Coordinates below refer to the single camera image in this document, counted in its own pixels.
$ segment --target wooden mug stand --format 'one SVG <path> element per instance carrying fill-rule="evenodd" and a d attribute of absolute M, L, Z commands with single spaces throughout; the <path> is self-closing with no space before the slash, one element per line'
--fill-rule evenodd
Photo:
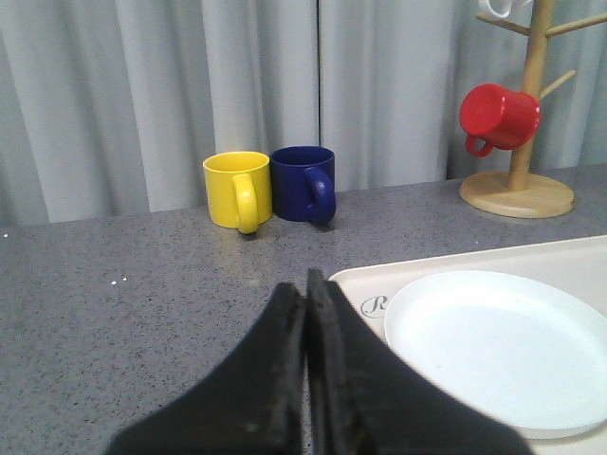
<path fill-rule="evenodd" d="M 576 74 L 572 69 L 543 88 L 548 40 L 568 31 L 607 22 L 607 13 L 604 13 L 552 27 L 553 11 L 554 0 L 535 0 L 529 27 L 494 21 L 483 13 L 476 16 L 497 27 L 527 36 L 522 91 L 538 100 Z M 492 171 L 468 177 L 460 187 L 462 198 L 478 209 L 517 218 L 549 218 L 571 211 L 575 195 L 569 187 L 552 178 L 529 172 L 533 141 L 532 137 L 512 152 L 508 172 Z"/>

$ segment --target yellow mug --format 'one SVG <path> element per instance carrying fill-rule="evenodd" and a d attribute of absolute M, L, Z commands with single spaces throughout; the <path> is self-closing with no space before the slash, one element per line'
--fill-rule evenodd
<path fill-rule="evenodd" d="M 214 223 L 255 232 L 272 216 L 269 157 L 259 152 L 224 152 L 202 163 Z"/>

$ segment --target white mug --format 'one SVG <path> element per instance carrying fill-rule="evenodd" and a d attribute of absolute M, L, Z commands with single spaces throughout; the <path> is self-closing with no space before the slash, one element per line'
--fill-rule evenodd
<path fill-rule="evenodd" d="M 506 19 L 513 9 L 526 5 L 531 0 L 478 0 L 478 8 L 491 19 Z"/>

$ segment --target wooden stand base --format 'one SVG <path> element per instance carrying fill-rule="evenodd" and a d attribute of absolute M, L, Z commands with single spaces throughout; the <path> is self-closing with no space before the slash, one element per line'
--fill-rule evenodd
<path fill-rule="evenodd" d="M 508 172 L 491 171 L 468 177 L 459 193 L 470 205 L 515 218 L 550 218 L 573 209 L 575 195 L 565 184 L 530 173 L 522 191 L 508 189 Z"/>

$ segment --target gray curtain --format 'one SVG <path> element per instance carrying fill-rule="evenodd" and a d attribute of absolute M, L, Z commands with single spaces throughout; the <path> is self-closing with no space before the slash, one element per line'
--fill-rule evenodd
<path fill-rule="evenodd" d="M 318 144 L 338 190 L 506 169 L 464 150 L 472 87 L 520 87 L 525 37 L 475 0 L 0 2 L 0 226 L 205 204 L 200 162 Z M 555 24 L 607 11 L 557 1 Z M 511 19 L 527 25 L 531 7 Z M 533 170 L 607 162 L 607 25 L 555 37 Z"/>

